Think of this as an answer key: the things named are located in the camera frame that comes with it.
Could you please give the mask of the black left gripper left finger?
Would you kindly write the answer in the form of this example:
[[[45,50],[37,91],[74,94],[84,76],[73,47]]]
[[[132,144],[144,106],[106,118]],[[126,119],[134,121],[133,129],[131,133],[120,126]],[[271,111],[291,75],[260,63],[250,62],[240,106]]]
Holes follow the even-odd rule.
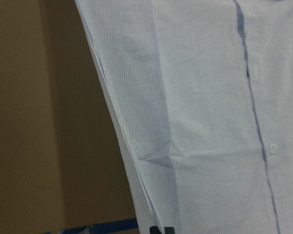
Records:
[[[157,226],[151,226],[150,227],[150,234],[161,234],[161,231]]]

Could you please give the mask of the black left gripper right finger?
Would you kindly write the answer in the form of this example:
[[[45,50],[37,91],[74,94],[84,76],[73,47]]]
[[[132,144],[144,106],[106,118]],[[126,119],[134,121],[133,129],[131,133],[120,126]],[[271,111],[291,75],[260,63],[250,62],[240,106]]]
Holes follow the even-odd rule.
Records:
[[[164,227],[164,233],[165,234],[175,234],[174,227]]]

